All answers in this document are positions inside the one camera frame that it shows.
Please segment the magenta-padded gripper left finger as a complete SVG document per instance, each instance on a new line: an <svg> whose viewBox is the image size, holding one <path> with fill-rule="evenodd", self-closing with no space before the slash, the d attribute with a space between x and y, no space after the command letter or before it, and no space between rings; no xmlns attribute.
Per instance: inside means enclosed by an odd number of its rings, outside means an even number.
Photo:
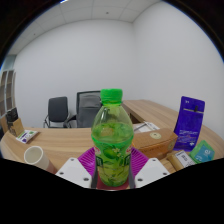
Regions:
<svg viewBox="0 0 224 224"><path fill-rule="evenodd" d="M69 158L56 175L81 187L95 189L98 173L94 148L78 158Z"/></svg>

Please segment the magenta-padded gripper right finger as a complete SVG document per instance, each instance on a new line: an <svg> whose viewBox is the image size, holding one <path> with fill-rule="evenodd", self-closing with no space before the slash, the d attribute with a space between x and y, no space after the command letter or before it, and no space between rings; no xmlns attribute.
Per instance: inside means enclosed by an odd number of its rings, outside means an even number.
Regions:
<svg viewBox="0 0 224 224"><path fill-rule="evenodd" d="M146 186L169 175L169 171L157 158L148 158L138 149L131 150L129 186L131 189Z"/></svg>

